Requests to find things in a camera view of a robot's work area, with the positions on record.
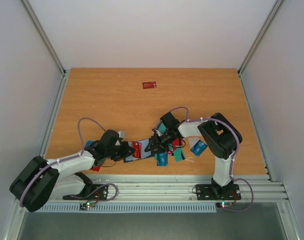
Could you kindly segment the dark blue card holder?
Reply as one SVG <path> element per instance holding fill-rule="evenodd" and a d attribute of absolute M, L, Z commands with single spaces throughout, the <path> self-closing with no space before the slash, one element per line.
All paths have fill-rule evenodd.
<path fill-rule="evenodd" d="M 145 151 L 145 148 L 149 144 L 149 139 L 142 139 L 139 141 L 130 141 L 128 145 L 134 149 L 134 153 L 126 157 L 124 163 L 134 162 L 138 160 L 153 158 L 155 155 L 149 151 Z"/>

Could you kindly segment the teal card top pile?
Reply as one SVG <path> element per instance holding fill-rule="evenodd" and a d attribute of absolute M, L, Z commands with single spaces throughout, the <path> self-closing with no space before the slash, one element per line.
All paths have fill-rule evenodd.
<path fill-rule="evenodd" d="M 156 129 L 157 131 L 159 131 L 161 134 L 163 134 L 163 133 L 165 132 L 165 130 L 166 130 L 166 127 L 165 127 L 165 125 L 164 125 L 161 121 L 159 121 L 159 122 L 156 124 L 155 129 Z"/>

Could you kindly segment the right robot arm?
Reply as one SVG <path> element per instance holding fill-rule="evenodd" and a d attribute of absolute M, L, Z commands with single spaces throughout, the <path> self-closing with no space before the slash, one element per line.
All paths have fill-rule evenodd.
<path fill-rule="evenodd" d="M 176 119 L 171 112 L 160 118 L 165 131 L 153 129 L 153 135 L 144 149 L 153 154 L 169 152 L 169 145 L 175 140 L 202 136 L 211 153 L 215 156 L 215 171 L 211 179 L 210 193 L 215 199 L 224 198 L 234 184 L 233 165 L 242 142 L 241 134 L 219 112 L 211 117 L 197 120 Z"/>

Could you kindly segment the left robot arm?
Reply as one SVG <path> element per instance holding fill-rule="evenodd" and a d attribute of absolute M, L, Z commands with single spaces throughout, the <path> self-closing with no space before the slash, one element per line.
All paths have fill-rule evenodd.
<path fill-rule="evenodd" d="M 55 198 L 86 200 L 96 190 L 83 171 L 100 167 L 107 159 L 123 160 L 134 152 L 119 132 L 108 129 L 101 139 L 88 141 L 78 153 L 47 160 L 34 157 L 11 183 L 9 191 L 29 212 L 39 210 Z"/>

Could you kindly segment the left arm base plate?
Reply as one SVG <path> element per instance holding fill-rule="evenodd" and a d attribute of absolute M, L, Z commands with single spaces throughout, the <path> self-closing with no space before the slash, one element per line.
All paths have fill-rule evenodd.
<path fill-rule="evenodd" d="M 86 185 L 79 194 L 65 195 L 63 200 L 106 200 L 108 194 L 108 186 L 103 184 Z"/>

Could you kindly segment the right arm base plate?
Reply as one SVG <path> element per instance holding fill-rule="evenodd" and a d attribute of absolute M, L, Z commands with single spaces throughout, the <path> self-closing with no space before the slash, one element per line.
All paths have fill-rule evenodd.
<path fill-rule="evenodd" d="M 199 201 L 222 201 L 241 200 L 240 188 L 233 183 L 224 187 L 214 184 L 195 185 L 197 200 Z"/>

